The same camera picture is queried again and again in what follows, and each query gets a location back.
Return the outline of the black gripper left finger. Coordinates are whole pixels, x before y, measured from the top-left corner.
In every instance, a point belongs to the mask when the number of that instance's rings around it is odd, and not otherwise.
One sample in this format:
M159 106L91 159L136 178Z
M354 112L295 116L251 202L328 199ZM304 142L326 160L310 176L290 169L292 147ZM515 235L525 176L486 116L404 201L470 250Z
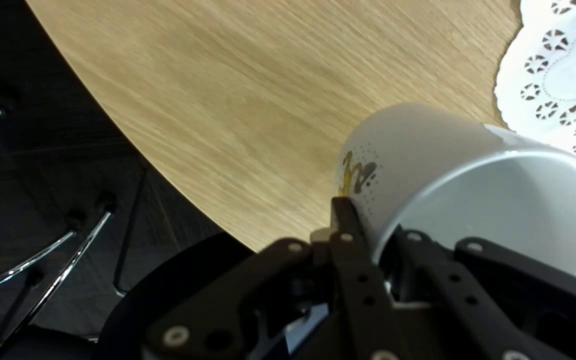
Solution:
M354 360L403 360L392 322L392 303L366 250L358 214L349 199L332 201L330 258L338 282L344 342Z

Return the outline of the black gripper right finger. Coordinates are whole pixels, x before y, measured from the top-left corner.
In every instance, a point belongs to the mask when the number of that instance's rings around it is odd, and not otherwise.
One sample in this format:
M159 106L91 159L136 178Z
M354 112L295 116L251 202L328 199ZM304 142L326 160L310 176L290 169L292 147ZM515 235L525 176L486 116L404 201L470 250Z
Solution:
M442 314L440 340L455 360L547 360L476 277L424 233L395 233L401 303L431 303Z

